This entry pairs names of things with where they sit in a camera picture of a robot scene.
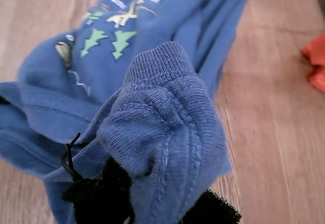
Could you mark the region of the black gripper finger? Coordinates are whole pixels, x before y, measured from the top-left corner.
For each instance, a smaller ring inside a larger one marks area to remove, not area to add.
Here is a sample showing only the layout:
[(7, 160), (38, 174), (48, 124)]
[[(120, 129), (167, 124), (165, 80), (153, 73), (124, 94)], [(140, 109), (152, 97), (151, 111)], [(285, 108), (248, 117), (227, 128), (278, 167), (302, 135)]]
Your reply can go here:
[(181, 220), (184, 224), (237, 224), (242, 218), (241, 213), (208, 189), (200, 195), (196, 203)]
[(101, 179), (75, 181), (63, 192), (62, 199), (73, 204), (76, 223), (134, 223), (130, 186), (127, 172), (110, 157)]

